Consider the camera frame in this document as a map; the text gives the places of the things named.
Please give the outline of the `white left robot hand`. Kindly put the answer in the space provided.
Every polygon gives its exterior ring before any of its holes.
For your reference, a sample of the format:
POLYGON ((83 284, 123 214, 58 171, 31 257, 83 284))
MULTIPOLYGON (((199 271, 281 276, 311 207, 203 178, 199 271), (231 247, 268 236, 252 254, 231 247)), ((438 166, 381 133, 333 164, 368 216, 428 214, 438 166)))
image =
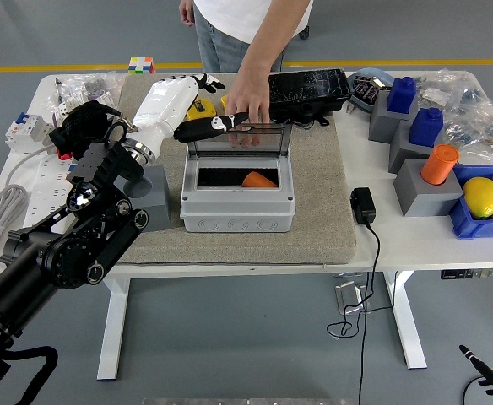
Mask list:
POLYGON ((249 119, 246 112, 228 116, 185 119, 198 91, 214 93, 225 86, 206 73, 173 76, 155 82, 138 111, 133 125, 138 129, 128 135, 122 146, 144 165, 153 164, 160 156, 167 138, 190 143, 217 137, 249 119))

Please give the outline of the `person's left hand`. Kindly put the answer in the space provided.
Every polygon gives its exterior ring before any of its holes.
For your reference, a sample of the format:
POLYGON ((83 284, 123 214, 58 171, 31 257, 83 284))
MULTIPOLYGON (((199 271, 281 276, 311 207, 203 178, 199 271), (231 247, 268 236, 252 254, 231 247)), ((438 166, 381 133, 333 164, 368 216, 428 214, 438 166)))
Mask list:
POLYGON ((269 124, 270 93, 267 69, 241 68, 227 95, 225 113, 246 112, 250 123, 269 124))

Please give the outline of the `person's right hand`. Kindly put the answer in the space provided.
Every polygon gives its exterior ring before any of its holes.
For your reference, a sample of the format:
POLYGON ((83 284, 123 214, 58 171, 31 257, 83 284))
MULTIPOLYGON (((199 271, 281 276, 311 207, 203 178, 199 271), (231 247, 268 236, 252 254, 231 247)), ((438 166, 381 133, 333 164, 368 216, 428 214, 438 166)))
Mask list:
POLYGON ((179 4, 179 13, 181 22, 185 26, 191 27, 195 24, 193 0, 181 0, 179 4))

